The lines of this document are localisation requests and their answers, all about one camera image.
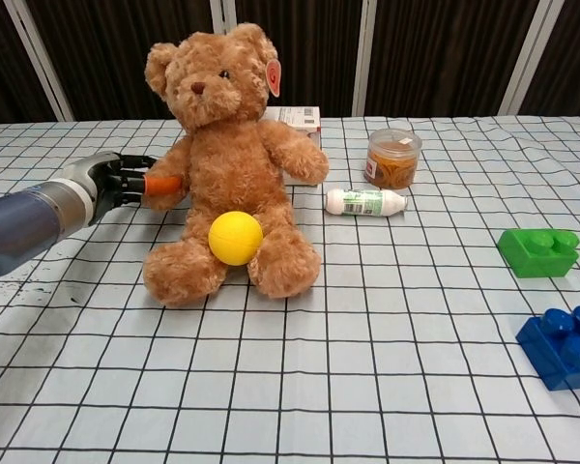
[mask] brown teddy bear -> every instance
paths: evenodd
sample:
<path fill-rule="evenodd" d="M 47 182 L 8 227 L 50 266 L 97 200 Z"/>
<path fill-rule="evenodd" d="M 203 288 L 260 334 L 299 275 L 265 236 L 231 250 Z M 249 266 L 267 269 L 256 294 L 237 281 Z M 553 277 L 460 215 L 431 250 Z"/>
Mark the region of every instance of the brown teddy bear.
<path fill-rule="evenodd" d="M 177 243 L 154 248 L 144 262 L 144 282 L 161 303 L 179 307 L 216 292 L 227 266 L 211 253 L 212 222 L 228 211 L 253 215 L 264 240 L 247 271 L 271 298 L 295 296 L 320 272 L 321 259 L 297 228 L 282 170 L 316 185 L 328 172 L 327 157 L 289 126 L 261 120 L 272 88 L 267 66 L 277 52 L 255 24 L 226 35 L 197 32 L 178 46 L 155 44 L 145 76 L 186 130 L 150 169 L 150 177 L 180 176 L 181 191 L 144 197 L 168 210 L 191 194 L 187 227 Z"/>

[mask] green toy block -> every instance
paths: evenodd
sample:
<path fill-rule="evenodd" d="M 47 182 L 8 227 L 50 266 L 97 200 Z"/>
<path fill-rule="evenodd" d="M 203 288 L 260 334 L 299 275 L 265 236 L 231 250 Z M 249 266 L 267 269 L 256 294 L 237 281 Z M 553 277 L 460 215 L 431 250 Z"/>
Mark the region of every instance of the green toy block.
<path fill-rule="evenodd" d="M 509 229 L 497 247 L 517 277 L 562 277 L 578 260 L 579 244 L 569 230 Z"/>

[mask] teddy bear arm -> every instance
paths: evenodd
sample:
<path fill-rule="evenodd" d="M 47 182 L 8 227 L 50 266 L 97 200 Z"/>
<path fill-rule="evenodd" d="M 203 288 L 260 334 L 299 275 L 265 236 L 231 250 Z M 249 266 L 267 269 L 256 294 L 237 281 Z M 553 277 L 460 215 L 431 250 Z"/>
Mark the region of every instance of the teddy bear arm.
<path fill-rule="evenodd" d="M 154 210 L 170 210 L 185 199 L 189 192 L 189 151 L 190 137 L 184 137 L 159 159 L 146 173 L 147 177 L 174 177 L 181 178 L 181 189 L 168 195 L 143 195 L 142 203 Z"/>
<path fill-rule="evenodd" d="M 271 160 L 290 176 L 310 184 L 325 180 L 329 160 L 309 137 L 279 121 L 260 121 L 258 131 Z"/>

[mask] teddy bear leg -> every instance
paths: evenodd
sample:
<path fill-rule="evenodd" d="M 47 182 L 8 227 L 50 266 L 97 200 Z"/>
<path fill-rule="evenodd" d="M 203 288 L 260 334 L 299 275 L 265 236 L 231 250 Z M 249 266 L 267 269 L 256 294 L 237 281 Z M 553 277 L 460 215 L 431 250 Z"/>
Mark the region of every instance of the teddy bear leg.
<path fill-rule="evenodd" d="M 292 219 L 292 206 L 280 205 L 256 215 L 264 240 L 247 264 L 256 288 L 271 298 L 303 293 L 320 274 L 321 259 Z"/>
<path fill-rule="evenodd" d="M 190 212 L 188 228 L 179 242 L 154 248 L 144 261 L 144 284 L 160 303 L 181 307 L 216 292 L 225 280 L 227 266 L 208 247 L 212 221 Z"/>

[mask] teddy bear foot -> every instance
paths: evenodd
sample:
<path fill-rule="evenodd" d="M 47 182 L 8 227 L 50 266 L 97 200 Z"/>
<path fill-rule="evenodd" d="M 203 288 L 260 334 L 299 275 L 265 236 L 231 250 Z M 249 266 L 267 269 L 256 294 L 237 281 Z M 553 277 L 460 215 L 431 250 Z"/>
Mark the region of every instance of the teddy bear foot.
<path fill-rule="evenodd" d="M 216 292 L 227 267 L 195 240 L 153 249 L 144 262 L 144 284 L 160 303 L 181 307 Z"/>
<path fill-rule="evenodd" d="M 277 229 L 264 238 L 247 271 L 256 288 L 270 298 L 293 297 L 320 274 L 320 256 L 297 229 Z"/>

